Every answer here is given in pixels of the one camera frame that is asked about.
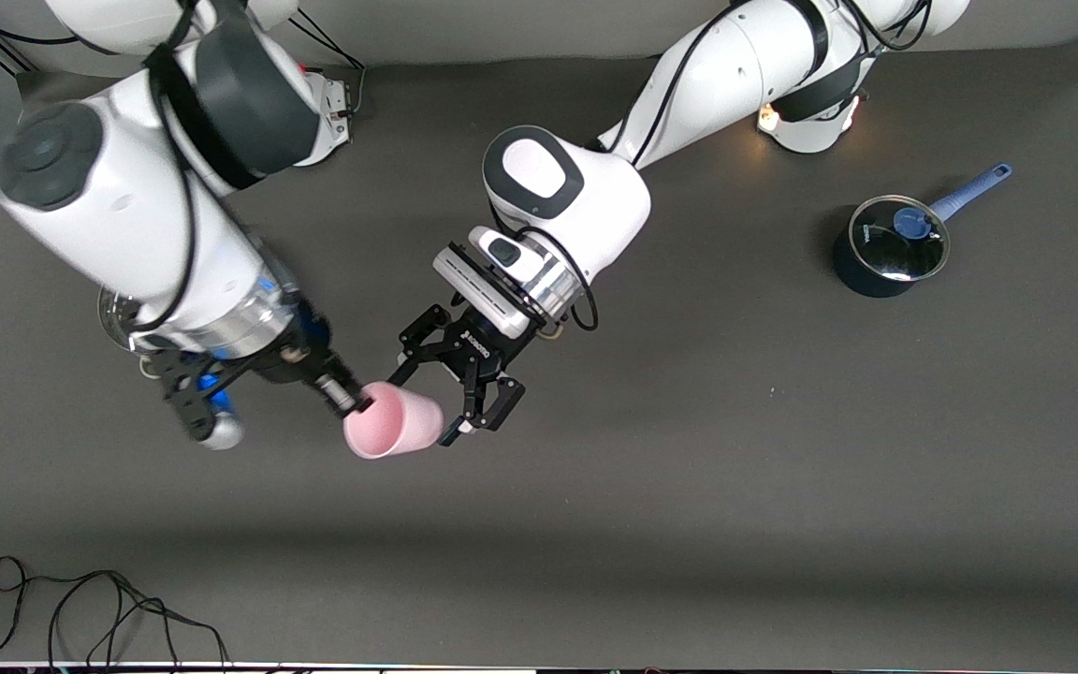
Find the dark grey table mat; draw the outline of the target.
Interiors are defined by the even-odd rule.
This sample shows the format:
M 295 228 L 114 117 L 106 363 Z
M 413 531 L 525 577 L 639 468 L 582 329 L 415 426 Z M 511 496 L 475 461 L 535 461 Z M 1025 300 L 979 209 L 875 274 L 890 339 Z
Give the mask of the dark grey table mat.
M 1078 42 L 866 86 L 829 153 L 745 121 L 648 168 L 598 331 L 521 355 L 499 431 L 385 460 L 260 379 L 199 448 L 0 210 L 0 556 L 123 572 L 241 661 L 1078 671 Z M 1000 163 L 936 276 L 839 281 L 866 200 Z

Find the glass lid with blue knob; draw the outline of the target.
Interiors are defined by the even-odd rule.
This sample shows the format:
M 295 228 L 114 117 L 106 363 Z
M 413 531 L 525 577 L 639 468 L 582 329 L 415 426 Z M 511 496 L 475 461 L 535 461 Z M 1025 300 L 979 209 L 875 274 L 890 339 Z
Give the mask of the glass lid with blue knob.
M 881 280 L 927 280 L 950 255 L 950 235 L 920 200 L 887 195 L 865 201 L 847 226 L 852 255 Z

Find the dark blue saucepan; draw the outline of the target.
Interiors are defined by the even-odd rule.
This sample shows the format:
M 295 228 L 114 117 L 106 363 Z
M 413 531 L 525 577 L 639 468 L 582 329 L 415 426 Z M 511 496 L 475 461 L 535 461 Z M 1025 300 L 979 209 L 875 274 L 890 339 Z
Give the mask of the dark blue saucepan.
M 996 165 L 986 171 L 981 171 L 981 174 L 975 176 L 975 179 L 969 181 L 969 183 L 955 189 L 950 193 L 950 195 L 932 201 L 932 203 L 929 204 L 924 203 L 923 201 L 921 201 L 921 203 L 924 203 L 928 206 L 928 208 L 931 208 L 932 211 L 937 214 L 941 221 L 946 225 L 946 221 L 949 221 L 950 218 L 953 218 L 954 214 L 958 214 L 960 209 L 966 208 L 966 206 L 973 200 L 983 196 L 984 193 L 989 192 L 989 189 L 993 189 L 994 187 L 1004 183 L 1004 181 L 1009 179 L 1011 175 L 1013 175 L 1013 167 L 1007 165 L 1007 163 L 1000 163 L 1000 165 Z M 847 240 L 847 226 L 849 226 L 851 218 L 852 216 L 849 217 L 847 225 L 844 226 L 841 233 L 837 235 L 833 247 L 833 270 L 839 281 L 842 281 L 843 285 L 849 287 L 849 290 L 855 291 L 857 294 L 876 299 L 901 295 L 907 293 L 912 286 L 920 283 L 881 280 L 876 274 L 868 272 L 863 269 L 863 266 L 857 263 L 857 260 L 854 255 L 852 255 L 848 247 Z

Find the pink plastic cup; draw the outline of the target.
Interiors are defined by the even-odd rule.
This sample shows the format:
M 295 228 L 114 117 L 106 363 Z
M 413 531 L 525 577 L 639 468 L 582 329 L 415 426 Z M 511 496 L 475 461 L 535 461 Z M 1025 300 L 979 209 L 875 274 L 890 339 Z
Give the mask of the pink plastic cup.
M 444 410 L 431 397 L 373 381 L 362 393 L 371 405 L 343 419 L 347 446 L 364 460 L 432 448 L 444 431 Z

